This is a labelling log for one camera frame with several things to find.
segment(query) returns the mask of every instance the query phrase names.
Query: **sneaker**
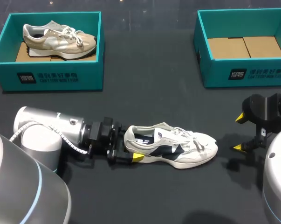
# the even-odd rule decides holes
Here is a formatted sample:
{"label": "sneaker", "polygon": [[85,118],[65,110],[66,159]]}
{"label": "sneaker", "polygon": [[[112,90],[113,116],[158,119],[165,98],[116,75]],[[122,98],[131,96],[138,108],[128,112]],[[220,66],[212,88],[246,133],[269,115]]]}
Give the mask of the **sneaker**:
{"label": "sneaker", "polygon": [[161,123],[151,127],[130,126],[124,135],[128,151],[144,154],[144,163],[163,161],[175,168],[191,168],[211,160],[217,153],[216,140]]}
{"label": "sneaker", "polygon": [[93,53],[96,38],[81,30],[51,21],[42,27],[23,26],[23,39],[31,57],[59,56],[78,59]]}

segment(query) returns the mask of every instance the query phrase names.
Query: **teal shoe box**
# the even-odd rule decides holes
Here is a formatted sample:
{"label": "teal shoe box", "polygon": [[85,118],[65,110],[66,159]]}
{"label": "teal shoe box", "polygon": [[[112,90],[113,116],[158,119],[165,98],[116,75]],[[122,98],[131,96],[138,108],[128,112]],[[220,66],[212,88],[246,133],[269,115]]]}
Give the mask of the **teal shoe box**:
{"label": "teal shoe box", "polygon": [[281,57],[218,59],[208,41],[247,37],[272,37],[281,50],[281,8],[198,11],[193,42],[205,87],[281,85]]}
{"label": "teal shoe box", "polygon": [[[24,24],[43,26],[51,20],[97,38],[96,59],[15,62]],[[0,84],[4,91],[101,90],[104,69],[101,12],[10,14],[0,35]]]}

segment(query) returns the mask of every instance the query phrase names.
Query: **beige sneaker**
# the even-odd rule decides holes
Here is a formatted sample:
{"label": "beige sneaker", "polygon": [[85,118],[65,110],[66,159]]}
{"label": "beige sneaker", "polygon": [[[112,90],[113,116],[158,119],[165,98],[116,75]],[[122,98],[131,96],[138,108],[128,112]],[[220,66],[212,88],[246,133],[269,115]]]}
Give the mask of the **beige sneaker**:
{"label": "beige sneaker", "polygon": [[51,21],[42,27],[23,26],[23,39],[32,57],[78,59],[94,53],[97,39],[81,30]]}

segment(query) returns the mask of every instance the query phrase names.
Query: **dark floor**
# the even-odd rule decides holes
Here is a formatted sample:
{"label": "dark floor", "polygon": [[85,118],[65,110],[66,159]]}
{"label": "dark floor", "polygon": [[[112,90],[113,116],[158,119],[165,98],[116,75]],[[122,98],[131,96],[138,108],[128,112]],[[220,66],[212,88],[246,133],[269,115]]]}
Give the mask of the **dark floor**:
{"label": "dark floor", "polygon": [[192,45],[197,9],[281,7],[281,0],[0,0],[0,31],[10,12],[103,12],[104,90],[3,94],[0,133],[10,137],[17,110],[34,106],[124,124],[167,122],[218,140],[217,157],[177,170],[167,164],[93,166],[69,157],[63,176],[72,199],[71,224],[267,224],[261,201],[266,151],[254,158],[229,149],[254,135],[234,121],[241,102],[276,88],[205,89]]}

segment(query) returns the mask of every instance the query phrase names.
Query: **shoelace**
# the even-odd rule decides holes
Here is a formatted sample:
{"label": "shoelace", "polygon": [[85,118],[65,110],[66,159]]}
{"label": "shoelace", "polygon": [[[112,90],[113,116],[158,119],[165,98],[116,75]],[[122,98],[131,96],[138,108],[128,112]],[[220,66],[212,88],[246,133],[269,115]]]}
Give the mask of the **shoelace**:
{"label": "shoelace", "polygon": [[59,34],[59,36],[68,36],[71,40],[73,38],[76,39],[76,44],[78,47],[83,46],[83,40],[81,37],[79,37],[77,34],[78,33],[83,33],[81,30],[75,30],[74,28],[68,27],[66,25],[62,25],[64,29],[62,30],[62,33]]}
{"label": "shoelace", "polygon": [[207,144],[202,143],[201,141],[199,141],[199,139],[197,138],[197,136],[195,136],[195,133],[192,131],[186,131],[183,128],[180,127],[175,127],[176,130],[171,131],[173,134],[180,136],[180,137],[184,137],[186,140],[182,140],[181,144],[186,144],[186,146],[188,147],[188,151],[186,151],[185,153],[189,153],[190,152],[190,146],[192,143],[194,143],[195,145],[197,145],[198,147],[201,146],[201,148],[199,149],[204,149],[204,146],[206,146]]}

